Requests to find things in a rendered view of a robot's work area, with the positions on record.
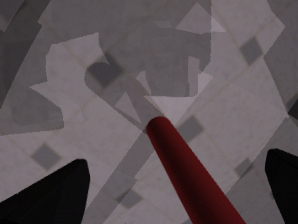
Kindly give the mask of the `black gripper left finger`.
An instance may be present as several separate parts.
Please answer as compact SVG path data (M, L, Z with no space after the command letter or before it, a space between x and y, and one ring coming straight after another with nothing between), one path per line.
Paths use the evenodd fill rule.
M76 159L0 202L0 224L81 224L89 192L86 159Z

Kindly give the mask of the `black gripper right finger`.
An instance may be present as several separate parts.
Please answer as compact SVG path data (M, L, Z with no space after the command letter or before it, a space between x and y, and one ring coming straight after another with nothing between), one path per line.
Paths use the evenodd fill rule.
M298 156L269 149L265 172L285 224L298 224Z

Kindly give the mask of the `dark red peg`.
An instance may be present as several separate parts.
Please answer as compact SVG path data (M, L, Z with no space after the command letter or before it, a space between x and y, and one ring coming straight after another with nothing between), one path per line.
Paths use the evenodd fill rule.
M146 133L192 224L246 224L168 117L154 117Z

